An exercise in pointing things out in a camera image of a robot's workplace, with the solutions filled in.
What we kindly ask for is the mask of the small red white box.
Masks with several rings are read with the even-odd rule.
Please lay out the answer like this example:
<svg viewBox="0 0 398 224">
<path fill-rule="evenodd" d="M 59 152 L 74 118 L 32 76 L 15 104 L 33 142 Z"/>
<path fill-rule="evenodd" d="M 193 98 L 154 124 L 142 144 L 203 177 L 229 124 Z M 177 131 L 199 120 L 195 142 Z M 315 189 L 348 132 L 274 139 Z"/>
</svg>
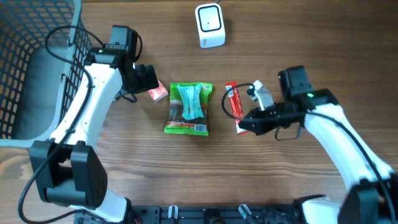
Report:
<svg viewBox="0 0 398 224">
<path fill-rule="evenodd" d="M 154 101 L 159 101 L 169 94 L 166 87 L 160 80 L 158 81 L 158 84 L 159 84 L 159 86 L 157 88 L 154 88 L 154 89 L 151 89 L 148 91 L 150 97 Z"/>
</svg>

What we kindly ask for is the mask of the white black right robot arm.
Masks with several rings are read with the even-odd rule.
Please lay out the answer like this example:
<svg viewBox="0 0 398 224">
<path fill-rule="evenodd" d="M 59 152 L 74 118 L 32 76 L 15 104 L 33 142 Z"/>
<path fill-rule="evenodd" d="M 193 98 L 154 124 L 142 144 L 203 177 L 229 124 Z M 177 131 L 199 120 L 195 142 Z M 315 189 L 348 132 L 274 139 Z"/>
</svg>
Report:
<svg viewBox="0 0 398 224">
<path fill-rule="evenodd" d="M 278 74 L 283 101 L 276 103 L 256 80 L 247 93 L 259 107 L 239 126 L 256 135 L 288 128 L 305 128 L 321 144 L 338 169 L 348 194 L 333 202 L 324 195 L 296 200 L 294 218 L 301 223 L 397 223 L 397 174 L 380 159 L 350 125 L 332 92 L 315 90 L 305 67 L 286 68 Z"/>
</svg>

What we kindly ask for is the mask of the red snack stick packet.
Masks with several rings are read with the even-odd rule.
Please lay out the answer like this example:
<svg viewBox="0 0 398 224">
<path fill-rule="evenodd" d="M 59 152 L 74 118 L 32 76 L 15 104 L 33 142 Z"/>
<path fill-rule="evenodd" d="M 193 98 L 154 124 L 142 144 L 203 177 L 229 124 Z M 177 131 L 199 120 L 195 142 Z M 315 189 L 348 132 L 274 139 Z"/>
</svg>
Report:
<svg viewBox="0 0 398 224">
<path fill-rule="evenodd" d="M 236 82 L 225 83 L 226 90 L 228 91 L 228 98 L 234 117 L 243 118 L 243 107 L 239 95 L 239 90 L 236 88 Z"/>
</svg>

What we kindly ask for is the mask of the teal packet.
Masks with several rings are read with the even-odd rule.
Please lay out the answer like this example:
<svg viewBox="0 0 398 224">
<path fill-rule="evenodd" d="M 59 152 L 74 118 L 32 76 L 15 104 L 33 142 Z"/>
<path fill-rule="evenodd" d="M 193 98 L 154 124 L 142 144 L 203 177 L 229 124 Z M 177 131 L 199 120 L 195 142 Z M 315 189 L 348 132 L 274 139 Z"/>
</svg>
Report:
<svg viewBox="0 0 398 224">
<path fill-rule="evenodd" d="M 182 116 L 186 120 L 203 118 L 203 112 L 200 103 L 201 85 L 181 86 L 177 85 L 183 103 Z"/>
</svg>

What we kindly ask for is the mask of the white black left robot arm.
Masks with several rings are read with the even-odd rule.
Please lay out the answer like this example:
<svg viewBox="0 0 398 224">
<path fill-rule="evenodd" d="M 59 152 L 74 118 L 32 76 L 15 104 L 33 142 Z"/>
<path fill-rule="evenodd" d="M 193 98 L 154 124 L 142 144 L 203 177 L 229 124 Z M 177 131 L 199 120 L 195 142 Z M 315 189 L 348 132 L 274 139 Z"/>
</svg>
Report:
<svg viewBox="0 0 398 224">
<path fill-rule="evenodd" d="M 139 223 L 131 201 L 108 188 L 108 175 L 96 145 L 111 103 L 135 103 L 138 93 L 159 86 L 152 65 L 139 65 L 140 35 L 128 26 L 113 26 L 108 43 L 92 47 L 75 64 L 84 73 L 61 122 L 46 141 L 30 148 L 33 175 L 41 201 L 69 208 L 99 223 Z"/>
</svg>

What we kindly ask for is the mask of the green candy bag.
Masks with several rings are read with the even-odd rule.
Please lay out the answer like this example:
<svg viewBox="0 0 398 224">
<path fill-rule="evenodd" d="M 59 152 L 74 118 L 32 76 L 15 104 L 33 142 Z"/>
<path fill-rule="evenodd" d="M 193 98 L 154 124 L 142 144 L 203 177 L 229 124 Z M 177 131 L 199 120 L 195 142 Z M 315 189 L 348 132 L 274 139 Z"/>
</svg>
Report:
<svg viewBox="0 0 398 224">
<path fill-rule="evenodd" d="M 177 85 L 191 86 L 201 85 L 200 103 L 204 117 L 193 120 L 186 120 L 182 116 L 183 103 L 177 90 Z M 211 83 L 193 82 L 193 83 L 171 83 L 170 84 L 170 114 L 164 133 L 168 134 L 191 134 L 199 136 L 209 135 L 207 125 L 208 100 L 209 95 L 213 91 Z"/>
</svg>

